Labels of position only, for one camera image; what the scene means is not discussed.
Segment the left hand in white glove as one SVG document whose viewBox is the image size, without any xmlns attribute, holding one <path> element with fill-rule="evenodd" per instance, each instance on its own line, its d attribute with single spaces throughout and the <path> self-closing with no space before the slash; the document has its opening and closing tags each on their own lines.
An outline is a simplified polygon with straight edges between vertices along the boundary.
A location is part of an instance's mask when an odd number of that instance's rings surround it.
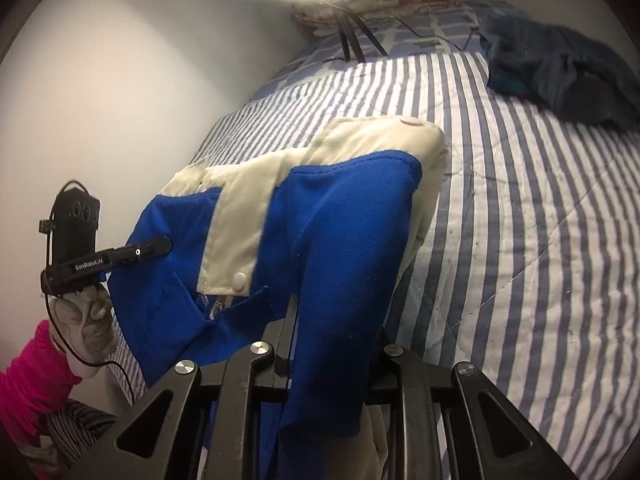
<svg viewBox="0 0 640 480">
<path fill-rule="evenodd" d="M 50 335 L 75 376 L 93 378 L 115 351 L 112 309 L 111 296 L 101 284 L 51 300 L 51 318 L 60 331 L 51 327 Z"/>
</svg>

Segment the pink sleeve left forearm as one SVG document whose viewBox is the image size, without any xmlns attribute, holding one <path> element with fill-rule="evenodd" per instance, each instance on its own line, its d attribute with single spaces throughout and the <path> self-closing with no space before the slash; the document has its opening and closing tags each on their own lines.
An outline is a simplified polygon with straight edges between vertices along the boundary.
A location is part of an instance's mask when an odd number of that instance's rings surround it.
<svg viewBox="0 0 640 480">
<path fill-rule="evenodd" d="M 46 417 L 62 408 L 81 382 L 66 355 L 54 348 L 50 323 L 41 321 L 21 354 L 0 376 L 1 422 L 12 440 L 40 445 Z"/>
</svg>

